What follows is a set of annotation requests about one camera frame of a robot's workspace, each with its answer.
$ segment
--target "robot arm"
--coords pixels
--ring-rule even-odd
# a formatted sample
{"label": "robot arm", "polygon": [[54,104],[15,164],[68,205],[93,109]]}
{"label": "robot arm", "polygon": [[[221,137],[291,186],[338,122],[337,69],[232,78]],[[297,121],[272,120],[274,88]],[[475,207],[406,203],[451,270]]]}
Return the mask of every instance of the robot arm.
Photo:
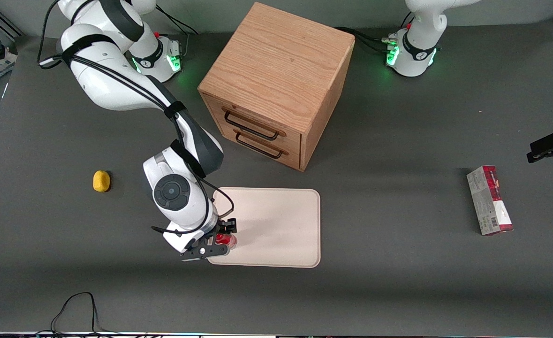
{"label": "robot arm", "polygon": [[178,41],[156,37],[140,17],[155,9],[155,0],[60,0],[58,5],[72,25],[93,25],[109,36],[121,53],[130,51],[143,75],[165,82],[180,71]]}
{"label": "robot arm", "polygon": [[97,105],[117,111],[157,108],[175,124],[178,139],[143,165],[154,202],[171,221],[167,229],[155,229],[184,261],[227,254],[228,246],[212,243],[212,237],[236,232],[235,221],[220,220],[200,182],[222,164],[218,141],[158,80],[132,69],[119,45],[100,28],[72,25],[62,34],[58,48]]}
{"label": "robot arm", "polygon": [[436,45],[447,28],[446,9],[468,6],[480,0],[405,0],[416,18],[411,28],[389,35],[394,41],[387,65],[405,77],[417,77],[432,64]]}

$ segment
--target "black metal handle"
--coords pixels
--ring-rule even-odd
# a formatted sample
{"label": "black metal handle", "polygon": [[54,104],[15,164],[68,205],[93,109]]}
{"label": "black metal handle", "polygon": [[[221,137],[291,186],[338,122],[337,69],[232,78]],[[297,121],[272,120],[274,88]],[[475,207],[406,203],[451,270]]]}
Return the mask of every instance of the black metal handle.
{"label": "black metal handle", "polygon": [[237,136],[235,137],[235,139],[237,140],[238,143],[246,146],[247,148],[250,148],[252,150],[255,150],[256,152],[259,152],[260,154],[264,154],[266,156],[268,156],[269,158],[274,158],[275,160],[280,158],[283,154],[283,151],[282,150],[279,150],[278,152],[278,155],[273,155],[273,154],[270,154],[269,152],[264,152],[263,150],[261,150],[260,148],[257,148],[255,146],[252,146],[251,144],[249,143],[246,143],[246,142],[243,142],[239,139],[239,137],[241,136],[241,133],[237,133]]}
{"label": "black metal handle", "polygon": [[278,131],[275,131],[274,132],[274,136],[268,136],[268,135],[264,135],[263,133],[260,133],[260,132],[257,132],[253,129],[249,129],[247,128],[246,126],[240,124],[240,123],[237,123],[237,122],[234,122],[233,120],[229,120],[228,117],[231,115],[231,112],[230,111],[226,111],[227,113],[224,114],[224,119],[229,123],[229,124],[232,124],[233,126],[235,127],[238,127],[238,128],[241,128],[242,130],[248,132],[248,133],[252,133],[253,135],[257,136],[257,137],[261,137],[263,139],[267,139],[268,141],[274,141],[277,137],[278,137]]}

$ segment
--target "cardboard box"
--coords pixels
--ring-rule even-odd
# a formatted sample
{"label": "cardboard box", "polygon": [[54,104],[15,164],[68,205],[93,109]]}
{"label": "cardboard box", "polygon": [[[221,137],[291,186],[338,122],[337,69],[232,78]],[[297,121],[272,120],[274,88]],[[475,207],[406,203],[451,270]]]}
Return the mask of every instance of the cardboard box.
{"label": "cardboard box", "polygon": [[467,175],[474,209],[484,236],[512,231],[512,221],[501,195],[500,183],[494,165],[484,165]]}

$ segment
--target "wooden box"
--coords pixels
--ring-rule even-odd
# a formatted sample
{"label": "wooden box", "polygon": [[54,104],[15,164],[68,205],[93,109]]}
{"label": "wooden box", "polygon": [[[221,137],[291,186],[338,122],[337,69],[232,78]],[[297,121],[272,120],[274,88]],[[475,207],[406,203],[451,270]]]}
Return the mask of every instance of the wooden box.
{"label": "wooden box", "polygon": [[224,137],[304,171],[341,96],[354,41],[256,2],[198,90]]}

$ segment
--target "yellow object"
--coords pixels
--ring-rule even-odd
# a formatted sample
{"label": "yellow object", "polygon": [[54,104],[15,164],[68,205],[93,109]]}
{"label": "yellow object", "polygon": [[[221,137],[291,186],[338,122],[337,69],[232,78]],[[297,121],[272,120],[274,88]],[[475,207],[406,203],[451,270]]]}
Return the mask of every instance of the yellow object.
{"label": "yellow object", "polygon": [[106,192],[109,190],[109,174],[105,171],[98,170],[92,176],[92,188],[98,192]]}

